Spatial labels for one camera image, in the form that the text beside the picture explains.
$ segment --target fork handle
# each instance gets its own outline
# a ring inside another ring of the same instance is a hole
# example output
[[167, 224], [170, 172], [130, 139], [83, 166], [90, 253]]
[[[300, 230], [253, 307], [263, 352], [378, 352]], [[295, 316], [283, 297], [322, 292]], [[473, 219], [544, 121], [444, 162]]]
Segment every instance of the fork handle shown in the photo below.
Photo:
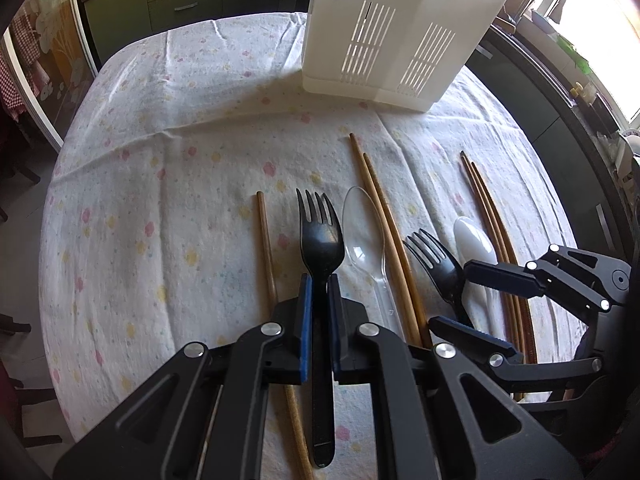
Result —
[[313, 280], [311, 357], [311, 441], [317, 467], [334, 459], [334, 380], [329, 345], [326, 280]]

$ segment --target ventilation slot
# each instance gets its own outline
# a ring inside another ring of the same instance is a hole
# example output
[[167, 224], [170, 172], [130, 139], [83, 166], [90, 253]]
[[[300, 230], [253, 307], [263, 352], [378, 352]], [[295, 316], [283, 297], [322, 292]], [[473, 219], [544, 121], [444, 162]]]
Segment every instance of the ventilation slot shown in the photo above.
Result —
[[369, 80], [395, 9], [364, 0], [344, 56], [340, 81], [364, 85]]
[[420, 95], [455, 35], [455, 32], [437, 23], [429, 25], [413, 59], [404, 71], [398, 85], [398, 93], [412, 97]]

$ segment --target checkered cloth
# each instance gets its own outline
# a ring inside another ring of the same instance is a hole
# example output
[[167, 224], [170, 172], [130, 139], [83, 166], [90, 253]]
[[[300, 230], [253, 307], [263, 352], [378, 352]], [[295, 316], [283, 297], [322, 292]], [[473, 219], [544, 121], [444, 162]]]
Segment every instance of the checkered cloth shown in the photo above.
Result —
[[[29, 17], [23, 7], [14, 16], [9, 28], [12, 32], [16, 52], [22, 63], [24, 75], [31, 87], [31, 91], [37, 97], [40, 94], [40, 89], [34, 82], [31, 65], [40, 57], [40, 49], [36, 32], [31, 27]], [[21, 113], [27, 111], [22, 96], [16, 88], [14, 76], [2, 54], [0, 54], [0, 100], [4, 109], [14, 121], [18, 120], [18, 116]]]

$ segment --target spoon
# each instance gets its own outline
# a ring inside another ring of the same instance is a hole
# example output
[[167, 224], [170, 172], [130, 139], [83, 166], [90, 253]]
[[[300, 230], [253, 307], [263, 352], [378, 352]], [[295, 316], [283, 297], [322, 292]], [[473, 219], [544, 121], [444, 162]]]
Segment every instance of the spoon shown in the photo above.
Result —
[[[460, 263], [479, 260], [488, 264], [498, 263], [494, 246], [487, 234], [471, 218], [461, 216], [453, 224], [453, 235], [458, 247]], [[476, 283], [466, 282], [462, 303], [471, 316], [475, 327], [482, 332], [504, 339], [504, 316], [499, 307], [498, 291]]]
[[342, 236], [353, 265], [370, 277], [384, 325], [404, 340], [385, 273], [385, 237], [380, 216], [364, 189], [351, 187], [342, 208]]

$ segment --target wooden chopstick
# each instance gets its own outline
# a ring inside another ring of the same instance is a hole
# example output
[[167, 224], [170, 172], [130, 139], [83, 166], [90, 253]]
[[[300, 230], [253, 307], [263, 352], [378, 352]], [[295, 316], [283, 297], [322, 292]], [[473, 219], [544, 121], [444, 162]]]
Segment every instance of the wooden chopstick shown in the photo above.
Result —
[[[355, 135], [349, 135], [351, 139], [351, 147], [353, 148], [353, 152], [356, 157], [356, 161], [358, 164], [358, 168], [360, 170], [360, 176], [364, 183], [365, 190], [373, 200], [373, 204], [378, 211], [378, 215], [380, 216], [380, 222], [382, 224], [382, 230], [385, 235], [385, 246], [386, 246], [386, 254], [388, 256], [388, 260], [391, 266], [391, 271], [393, 272], [394, 282], [396, 287], [398, 288], [398, 293], [400, 297], [400, 303], [402, 308], [401, 320], [404, 321], [404, 336], [406, 341], [414, 346], [422, 346], [423, 341], [420, 337], [420, 327], [418, 326], [418, 322], [416, 320], [416, 315], [414, 311], [414, 303], [412, 301], [411, 293], [409, 292], [409, 287], [406, 282], [406, 277], [404, 272], [402, 271], [402, 263], [400, 262], [400, 256], [398, 255], [398, 251], [396, 250], [396, 245], [393, 242], [393, 237], [391, 234], [391, 228], [389, 226], [388, 220], [384, 213], [382, 207], [382, 201], [376, 192], [376, 186], [373, 183], [373, 179], [371, 174], [369, 173], [369, 169], [367, 168], [367, 163], [365, 162], [364, 156], [362, 155], [362, 150], [358, 145], [358, 141]], [[429, 339], [425, 338], [427, 344], [431, 339], [431, 335], [428, 336]]]
[[[504, 248], [506, 250], [507, 261], [511, 264], [518, 264], [518, 259], [516, 257], [515, 251], [513, 250], [513, 244], [511, 243], [511, 239], [509, 238], [509, 234], [504, 227], [504, 223], [502, 222], [502, 218], [500, 213], [498, 213], [498, 209], [495, 206], [494, 199], [491, 197], [489, 190], [486, 187], [484, 180], [482, 179], [482, 175], [478, 171], [478, 167], [474, 162], [471, 163], [472, 171], [478, 176], [478, 180], [480, 182], [480, 186], [487, 196], [489, 204], [494, 211], [495, 218], [497, 220], [498, 230], [502, 233], [502, 238], [504, 241]], [[526, 355], [527, 355], [527, 363], [528, 364], [536, 364], [538, 362], [538, 353], [536, 351], [536, 338], [533, 332], [533, 322], [531, 320], [531, 310], [529, 308], [529, 301], [526, 298], [520, 298], [519, 296], [514, 296], [516, 300], [516, 312], [519, 314], [520, 322], [522, 326], [522, 336], [524, 339]]]
[[[498, 234], [496, 224], [494, 223], [494, 219], [492, 218], [492, 211], [490, 210], [488, 204], [485, 202], [484, 197], [481, 192], [481, 186], [478, 182], [478, 176], [473, 172], [471, 164], [465, 154], [465, 152], [461, 152], [460, 156], [462, 158], [462, 164], [465, 167], [466, 176], [469, 179], [474, 195], [476, 196], [476, 201], [478, 202], [478, 209], [480, 210], [480, 215], [482, 217], [482, 223], [484, 227], [487, 229], [489, 238], [491, 238], [491, 242], [494, 244], [495, 251], [497, 253], [498, 261], [504, 262], [505, 260], [505, 247], [504, 241], [502, 237]], [[514, 304], [513, 298], [510, 294], [503, 294], [503, 307], [504, 307], [504, 317], [507, 320], [507, 338], [516, 345], [516, 348], [524, 352], [523, 341], [521, 338], [521, 331], [518, 329], [517, 316], [516, 316], [516, 306]]]
[[396, 220], [394, 219], [391, 208], [389, 207], [389, 202], [386, 198], [385, 191], [382, 189], [382, 186], [380, 186], [380, 181], [378, 180], [378, 176], [376, 175], [376, 170], [373, 169], [373, 165], [367, 153], [364, 154], [364, 162], [367, 165], [367, 169], [369, 170], [373, 185], [376, 188], [376, 193], [378, 194], [378, 198], [380, 199], [380, 203], [382, 205], [382, 211], [385, 214], [386, 222], [389, 224], [389, 229], [391, 230], [393, 243], [396, 247], [396, 251], [398, 252], [398, 256], [400, 257], [402, 273], [404, 274], [406, 284], [409, 288], [409, 294], [411, 295], [415, 319], [417, 320], [418, 328], [420, 329], [422, 345], [425, 348], [431, 348], [433, 346], [433, 342], [431, 341], [431, 332], [429, 332], [427, 315], [424, 307], [422, 306], [422, 299], [420, 298], [420, 294], [418, 293], [418, 287], [415, 285], [414, 272], [412, 271], [411, 265], [409, 264], [409, 259], [406, 256], [406, 251], [404, 250], [404, 245], [402, 244], [400, 231], [398, 230]]
[[[258, 199], [258, 211], [260, 213], [260, 232], [262, 234], [262, 252], [264, 255], [264, 273], [267, 281], [267, 292], [269, 295], [270, 308], [273, 309], [278, 304], [278, 290], [276, 289], [276, 281], [273, 277], [273, 260], [271, 258], [271, 243], [269, 240], [269, 229], [267, 225], [267, 209], [264, 203], [264, 194], [261, 191], [256, 193]], [[296, 399], [296, 391], [291, 384], [284, 385], [284, 393], [287, 399], [287, 407], [289, 409], [289, 417], [293, 436], [296, 441], [296, 449], [300, 459], [300, 471], [304, 480], [314, 480], [314, 472], [309, 462], [309, 455], [306, 449], [305, 432], [302, 428], [302, 417], [298, 409], [298, 400]]]

